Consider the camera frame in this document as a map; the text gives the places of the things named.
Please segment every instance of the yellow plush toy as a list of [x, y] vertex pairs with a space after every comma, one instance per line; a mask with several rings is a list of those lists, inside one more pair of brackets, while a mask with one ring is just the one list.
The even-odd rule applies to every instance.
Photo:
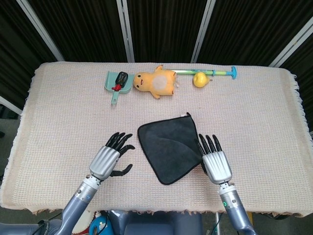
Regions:
[[134, 77], [134, 86], [142, 92], [151, 92], [154, 98], [160, 95], [173, 95], [176, 73], [163, 70], [163, 65], [156, 68], [153, 73], [139, 72]]

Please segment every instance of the teal dustpan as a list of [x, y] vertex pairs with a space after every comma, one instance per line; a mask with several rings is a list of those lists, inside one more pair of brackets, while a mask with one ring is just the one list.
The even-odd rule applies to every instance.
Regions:
[[111, 104], [113, 105], [117, 104], [119, 94], [126, 94], [131, 90], [134, 80], [134, 74], [128, 74], [128, 79], [125, 86], [121, 90], [116, 92], [112, 90], [112, 87], [115, 87], [115, 81], [118, 74], [119, 74], [118, 72], [108, 72], [107, 80], [106, 83], [104, 84], [105, 89], [113, 93], [113, 97], [111, 100]]

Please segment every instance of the black backdrop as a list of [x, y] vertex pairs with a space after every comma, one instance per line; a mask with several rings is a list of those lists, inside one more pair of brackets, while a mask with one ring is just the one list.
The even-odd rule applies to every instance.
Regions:
[[[28, 0], [67, 61], [126, 62], [116, 0]], [[127, 0], [136, 62], [191, 61], [206, 0]], [[268, 66], [313, 16], [307, 0], [217, 0], [198, 63]], [[56, 61], [15, 0], [0, 1], [0, 95], [23, 108], [31, 77]], [[282, 65], [313, 123], [312, 36]]]

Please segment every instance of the microfiber towel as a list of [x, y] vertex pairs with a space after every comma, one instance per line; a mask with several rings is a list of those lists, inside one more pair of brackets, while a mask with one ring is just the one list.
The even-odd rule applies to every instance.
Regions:
[[158, 180], [170, 185], [202, 161], [194, 141], [197, 130], [187, 116], [144, 124], [138, 129], [140, 145]]

